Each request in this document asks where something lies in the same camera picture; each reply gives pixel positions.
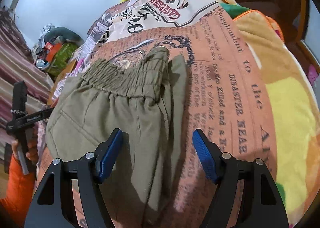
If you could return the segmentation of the orange sleeve left forearm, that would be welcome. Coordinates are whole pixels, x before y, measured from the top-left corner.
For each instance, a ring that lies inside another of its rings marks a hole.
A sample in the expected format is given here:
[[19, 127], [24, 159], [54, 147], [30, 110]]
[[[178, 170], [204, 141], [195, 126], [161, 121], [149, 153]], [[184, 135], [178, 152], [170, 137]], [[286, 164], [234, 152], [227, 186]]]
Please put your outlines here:
[[9, 224], [1, 227], [24, 227], [35, 184], [35, 173], [24, 175], [21, 165], [14, 156], [9, 166], [9, 180], [6, 195], [1, 198], [1, 217]]

